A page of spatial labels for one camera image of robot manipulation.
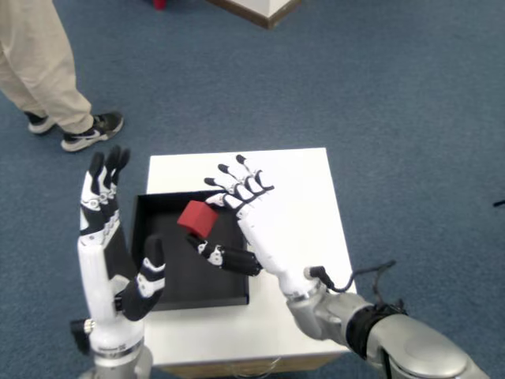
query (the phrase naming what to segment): black tray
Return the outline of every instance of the black tray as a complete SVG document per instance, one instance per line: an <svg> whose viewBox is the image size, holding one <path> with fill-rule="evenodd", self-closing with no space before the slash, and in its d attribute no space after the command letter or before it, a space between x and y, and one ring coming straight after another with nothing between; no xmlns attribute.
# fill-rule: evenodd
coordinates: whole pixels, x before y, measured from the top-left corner
<svg viewBox="0 0 505 379"><path fill-rule="evenodd" d="M154 310L183 310L209 306L249 304L248 277L210 265L186 241L187 232L177 220L190 200L204 201L215 191L140 195L135 201L131 254L137 267L144 258L143 245L158 234L165 250L166 284ZM208 239L213 243L243 249L244 237L235 214L218 210Z"/></svg>

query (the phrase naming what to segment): robotic thumb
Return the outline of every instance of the robotic thumb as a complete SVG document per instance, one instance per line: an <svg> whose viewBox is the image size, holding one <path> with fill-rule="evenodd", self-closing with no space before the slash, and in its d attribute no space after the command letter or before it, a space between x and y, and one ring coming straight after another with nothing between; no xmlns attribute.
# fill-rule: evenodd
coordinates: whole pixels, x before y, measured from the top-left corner
<svg viewBox="0 0 505 379"><path fill-rule="evenodd" d="M144 256L139 273L121 293L122 312L131 321L144 318L165 287L165 255L159 236L151 235L146 239Z"/></svg>

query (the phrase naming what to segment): sneaker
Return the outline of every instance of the sneaker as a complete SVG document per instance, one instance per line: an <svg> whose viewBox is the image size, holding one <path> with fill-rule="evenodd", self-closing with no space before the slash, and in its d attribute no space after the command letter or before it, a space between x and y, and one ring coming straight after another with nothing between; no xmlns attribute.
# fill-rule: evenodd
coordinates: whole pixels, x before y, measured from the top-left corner
<svg viewBox="0 0 505 379"><path fill-rule="evenodd" d="M30 130L34 134L44 134L47 133L53 126L56 125L53 120L46 117L39 117L36 114L25 112L26 117L28 117L28 130Z"/></svg>
<svg viewBox="0 0 505 379"><path fill-rule="evenodd" d="M123 127L124 118L118 112L93 116L93 125L83 133L63 135L62 148L66 152L78 152L98 141L112 138Z"/></svg>

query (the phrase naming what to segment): khaki pants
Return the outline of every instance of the khaki pants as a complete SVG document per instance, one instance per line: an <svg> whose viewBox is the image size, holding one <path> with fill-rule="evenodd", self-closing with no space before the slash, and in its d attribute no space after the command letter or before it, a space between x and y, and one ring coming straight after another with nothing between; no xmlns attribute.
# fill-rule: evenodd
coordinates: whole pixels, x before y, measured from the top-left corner
<svg viewBox="0 0 505 379"><path fill-rule="evenodd" d="M52 0L0 0L0 90L66 132L92 126L92 106L77 91L72 50Z"/></svg>

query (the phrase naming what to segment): red block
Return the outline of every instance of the red block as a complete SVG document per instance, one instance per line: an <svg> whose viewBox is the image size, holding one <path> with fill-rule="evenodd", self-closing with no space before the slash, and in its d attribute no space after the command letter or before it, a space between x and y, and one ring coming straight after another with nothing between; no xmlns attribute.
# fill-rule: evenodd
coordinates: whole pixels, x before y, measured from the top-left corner
<svg viewBox="0 0 505 379"><path fill-rule="evenodd" d="M177 220L177 224L185 227L189 233L206 239L217 219L218 214L207 204L191 200Z"/></svg>
<svg viewBox="0 0 505 379"><path fill-rule="evenodd" d="M166 0L154 0L153 3L155 6L155 9L157 9L157 10L165 9L165 7L166 7Z"/></svg>

